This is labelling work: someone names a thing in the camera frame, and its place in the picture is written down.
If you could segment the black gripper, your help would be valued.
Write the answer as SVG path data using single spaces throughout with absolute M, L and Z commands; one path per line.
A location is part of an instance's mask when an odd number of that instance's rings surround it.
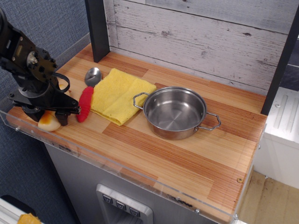
M 78 101 L 66 94 L 69 88 L 69 84 L 60 88 L 58 81 L 21 81 L 8 99 L 35 122 L 39 122 L 44 111 L 54 111 L 61 126 L 66 126 L 69 115 L 80 112 Z

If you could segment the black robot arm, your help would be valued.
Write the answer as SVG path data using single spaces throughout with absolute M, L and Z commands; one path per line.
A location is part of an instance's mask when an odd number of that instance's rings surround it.
M 12 74 L 19 86 L 8 99 L 32 120 L 38 122 L 46 111 L 51 111 L 65 126 L 71 114 L 79 114 L 78 101 L 66 94 L 70 86 L 59 86 L 59 79 L 67 83 L 69 79 L 56 72 L 55 59 L 14 28 L 4 11 L 0 12 L 0 66 Z

